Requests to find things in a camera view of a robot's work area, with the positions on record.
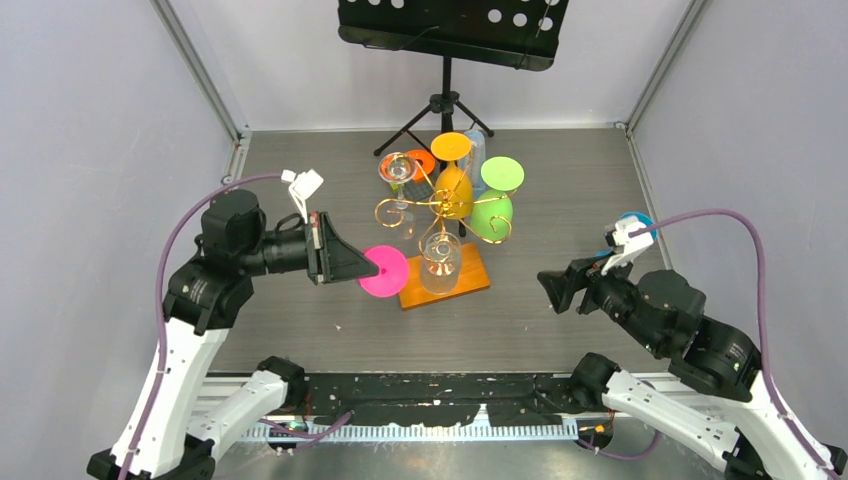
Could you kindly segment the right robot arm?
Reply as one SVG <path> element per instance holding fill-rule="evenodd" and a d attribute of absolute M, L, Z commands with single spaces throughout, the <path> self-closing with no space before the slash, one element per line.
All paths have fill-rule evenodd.
<path fill-rule="evenodd" d="M 584 294 L 577 311 L 605 313 L 669 372 L 719 409 L 700 413 L 646 386 L 609 358 L 589 352 L 566 391 L 581 411 L 605 407 L 626 413 L 678 441 L 728 479 L 837 479 L 844 449 L 823 444 L 793 422 L 772 399 L 764 355 L 741 330 L 708 317 L 706 296 L 673 270 L 633 283 L 630 266 L 601 272 L 605 257 L 572 261 L 537 275 L 556 313 Z"/>

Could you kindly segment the blue wine glass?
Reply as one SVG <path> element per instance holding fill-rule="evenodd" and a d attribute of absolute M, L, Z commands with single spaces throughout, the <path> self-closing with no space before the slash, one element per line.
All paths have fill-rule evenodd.
<path fill-rule="evenodd" d="M 616 256 L 624 261 L 632 261 L 656 243 L 658 233 L 650 231 L 631 237 L 630 233 L 651 227 L 653 220 L 645 213 L 631 211 L 605 226 L 604 240 L 607 248 L 597 251 L 594 256 Z"/>

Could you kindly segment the green wine glass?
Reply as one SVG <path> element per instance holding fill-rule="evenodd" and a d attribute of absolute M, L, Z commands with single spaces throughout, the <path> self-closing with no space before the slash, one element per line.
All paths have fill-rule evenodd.
<path fill-rule="evenodd" d="M 514 158 L 494 156 L 483 162 L 480 175 L 487 189 L 473 202 L 470 230 L 485 242 L 500 244 L 513 231 L 512 196 L 524 182 L 525 172 Z"/>

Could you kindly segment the pink wine glass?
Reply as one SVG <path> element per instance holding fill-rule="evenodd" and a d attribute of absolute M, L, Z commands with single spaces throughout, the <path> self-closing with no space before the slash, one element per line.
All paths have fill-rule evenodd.
<path fill-rule="evenodd" d="M 388 298 L 398 294 L 409 279 L 409 266 L 404 254 L 388 245 L 370 247 L 365 257 L 378 268 L 376 275 L 358 280 L 359 286 L 369 295 Z"/>

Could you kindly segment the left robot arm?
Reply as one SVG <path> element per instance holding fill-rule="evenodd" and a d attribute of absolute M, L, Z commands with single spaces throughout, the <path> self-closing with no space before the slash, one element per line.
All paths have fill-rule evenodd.
<path fill-rule="evenodd" d="M 291 215 L 273 229 L 248 190 L 217 195 L 201 217 L 196 254 L 170 277 L 161 303 L 165 343 L 118 441 L 95 453 L 96 479 L 209 479 L 224 454 L 274 410 L 298 412 L 304 369 L 261 361 L 234 394 L 199 418 L 193 411 L 211 363 L 252 297 L 258 276 L 302 271 L 316 284 L 377 275 L 378 266 L 342 240 L 329 216 Z"/>

